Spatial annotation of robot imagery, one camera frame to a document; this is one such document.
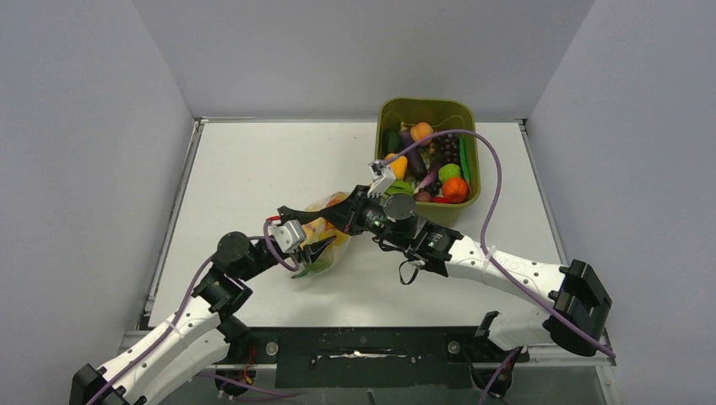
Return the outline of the green toy cabbage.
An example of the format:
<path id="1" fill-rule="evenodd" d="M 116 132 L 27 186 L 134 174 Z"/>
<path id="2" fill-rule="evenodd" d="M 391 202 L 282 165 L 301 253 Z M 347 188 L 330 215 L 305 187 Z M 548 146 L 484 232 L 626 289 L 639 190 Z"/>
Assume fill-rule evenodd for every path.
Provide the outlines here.
<path id="1" fill-rule="evenodd" d="M 304 271 L 308 275 L 318 275 L 320 273 L 326 272 L 329 269 L 331 269 L 334 266 L 334 260 L 332 259 L 325 259 L 325 260 L 318 260 L 313 263 L 309 263 L 304 267 Z"/>

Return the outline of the clear zip bag orange zipper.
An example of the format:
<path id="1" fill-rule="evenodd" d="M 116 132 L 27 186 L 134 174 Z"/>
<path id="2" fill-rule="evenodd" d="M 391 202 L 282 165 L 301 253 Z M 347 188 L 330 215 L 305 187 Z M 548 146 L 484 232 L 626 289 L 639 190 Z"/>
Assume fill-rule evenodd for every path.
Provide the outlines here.
<path id="1" fill-rule="evenodd" d="M 306 206 L 305 210 L 308 212 L 316 212 L 323 208 L 330 208 L 333 205 L 343 202 L 348 196 L 348 192 L 335 192 L 309 204 Z M 292 275 L 292 278 L 304 278 L 328 271 L 342 259 L 350 241 L 350 237 L 348 235 L 342 233 L 339 229 L 323 218 L 304 224 L 302 228 L 306 233 L 306 240 L 301 245 L 302 247 L 332 236 L 334 236 L 335 239 L 322 252 L 315 262 L 301 264 L 300 271 Z"/>

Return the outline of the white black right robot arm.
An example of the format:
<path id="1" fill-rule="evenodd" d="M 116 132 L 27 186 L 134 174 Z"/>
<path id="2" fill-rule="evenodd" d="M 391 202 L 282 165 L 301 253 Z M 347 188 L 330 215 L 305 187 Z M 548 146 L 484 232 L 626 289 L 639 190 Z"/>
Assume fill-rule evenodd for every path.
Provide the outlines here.
<path id="1" fill-rule="evenodd" d="M 532 303 L 534 309 L 523 314 L 485 316 L 475 336 L 476 352 L 483 359 L 545 343 L 583 357 L 616 356 L 600 341 L 612 299 L 586 262 L 549 264 L 499 251 L 421 217 L 414 198 L 406 194 L 381 199 L 371 195 L 368 186 L 357 186 L 345 200 L 318 211 L 281 207 L 278 213 L 268 222 L 269 234 L 282 252 L 305 262 L 318 256 L 329 241 L 300 251 L 306 239 L 302 227 L 323 219 L 346 235 L 372 234 L 382 250 L 401 253 L 419 271 L 475 281 Z"/>

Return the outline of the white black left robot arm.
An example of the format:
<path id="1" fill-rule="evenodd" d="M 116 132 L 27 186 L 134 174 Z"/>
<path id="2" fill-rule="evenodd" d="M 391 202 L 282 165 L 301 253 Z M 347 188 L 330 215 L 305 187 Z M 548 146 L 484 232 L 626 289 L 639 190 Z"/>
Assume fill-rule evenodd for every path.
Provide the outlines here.
<path id="1" fill-rule="evenodd" d="M 230 232 L 193 277 L 177 310 L 132 347 L 72 379 L 72 404 L 156 404 L 231 351 L 249 347 L 236 313 L 252 294 L 246 281 L 275 266 L 278 243 Z"/>

